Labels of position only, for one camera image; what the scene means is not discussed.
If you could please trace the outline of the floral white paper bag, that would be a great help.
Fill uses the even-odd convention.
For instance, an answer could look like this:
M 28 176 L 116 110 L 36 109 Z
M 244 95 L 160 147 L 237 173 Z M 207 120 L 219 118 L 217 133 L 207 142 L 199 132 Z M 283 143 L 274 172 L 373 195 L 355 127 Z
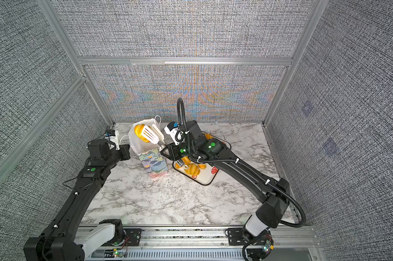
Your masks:
M 136 156 L 141 161 L 150 178 L 159 178 L 168 174 L 168 166 L 164 157 L 160 154 L 160 146 L 158 143 L 145 142 L 138 135 L 141 134 L 141 126 L 146 125 L 152 127 L 155 125 L 160 131 L 160 123 L 162 118 L 159 115 L 151 119 L 145 119 L 132 125 L 128 134 L 129 145 Z

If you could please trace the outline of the white silver serving tongs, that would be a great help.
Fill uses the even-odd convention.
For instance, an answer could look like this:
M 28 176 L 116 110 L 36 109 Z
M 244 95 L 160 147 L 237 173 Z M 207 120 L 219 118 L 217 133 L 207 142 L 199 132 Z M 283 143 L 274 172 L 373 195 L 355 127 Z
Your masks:
M 151 149 L 139 154 L 139 159 L 144 168 L 150 175 L 165 175 L 168 172 L 168 166 L 165 157 L 160 154 L 161 148 L 166 146 L 162 133 L 154 124 L 151 126 L 145 125 L 142 136 L 146 137 L 152 145 Z

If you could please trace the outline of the round orange fake bun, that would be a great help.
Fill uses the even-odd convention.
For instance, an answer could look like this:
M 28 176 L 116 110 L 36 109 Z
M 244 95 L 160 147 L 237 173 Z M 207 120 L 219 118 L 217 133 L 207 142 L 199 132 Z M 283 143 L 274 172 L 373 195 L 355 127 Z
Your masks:
M 134 127 L 134 133 L 135 133 L 135 135 L 136 135 L 138 138 L 140 138 L 143 142 L 150 143 L 150 141 L 149 141 L 146 137 L 142 136 L 142 132 L 143 132 L 144 127 L 145 127 L 145 124 L 136 125 L 136 126 Z

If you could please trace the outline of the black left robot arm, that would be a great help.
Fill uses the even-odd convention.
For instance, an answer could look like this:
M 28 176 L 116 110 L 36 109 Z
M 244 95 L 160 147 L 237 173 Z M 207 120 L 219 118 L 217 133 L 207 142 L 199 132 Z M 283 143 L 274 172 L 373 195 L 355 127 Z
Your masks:
M 130 159 L 130 145 L 116 145 L 106 139 L 92 140 L 88 150 L 90 157 L 64 206 L 40 236 L 31 237 L 24 244 L 26 260 L 83 261 L 104 244 L 124 244 L 127 236 L 119 219 L 104 220 L 87 236 L 75 238 L 84 214 L 111 170 L 120 161 Z

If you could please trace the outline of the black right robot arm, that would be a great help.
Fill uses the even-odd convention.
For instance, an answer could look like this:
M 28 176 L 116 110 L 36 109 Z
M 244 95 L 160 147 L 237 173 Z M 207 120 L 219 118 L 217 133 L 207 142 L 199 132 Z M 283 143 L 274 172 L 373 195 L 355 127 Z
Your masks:
M 221 170 L 246 187 L 261 205 L 243 226 L 243 236 L 251 240 L 262 232 L 277 228 L 292 202 L 290 185 L 285 179 L 276 180 L 241 160 L 223 141 L 210 138 L 196 121 L 179 125 L 170 122 L 165 132 L 173 142 L 162 150 L 162 155 L 172 161 L 184 157 L 197 166 L 209 164 Z

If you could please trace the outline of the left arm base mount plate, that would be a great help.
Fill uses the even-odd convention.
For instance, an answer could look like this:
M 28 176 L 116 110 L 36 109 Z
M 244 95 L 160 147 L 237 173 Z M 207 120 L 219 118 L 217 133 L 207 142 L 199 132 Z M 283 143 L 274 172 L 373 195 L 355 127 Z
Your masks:
M 127 228 L 124 229 L 123 238 L 121 241 L 114 243 L 116 248 L 127 248 L 131 246 L 139 246 L 142 238 L 142 229 L 140 228 Z

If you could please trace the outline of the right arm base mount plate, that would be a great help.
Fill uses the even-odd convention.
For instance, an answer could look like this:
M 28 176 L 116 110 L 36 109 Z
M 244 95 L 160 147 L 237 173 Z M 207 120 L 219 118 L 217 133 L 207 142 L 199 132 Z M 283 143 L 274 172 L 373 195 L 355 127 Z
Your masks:
M 246 232 L 243 228 L 227 228 L 225 230 L 225 235 L 228 239 L 228 243 L 231 246 L 243 246 L 248 243 L 250 240 L 254 239 L 248 232 Z M 269 231 L 266 232 L 261 238 L 257 239 L 252 243 L 254 246 L 268 246 L 273 245 L 273 238 Z

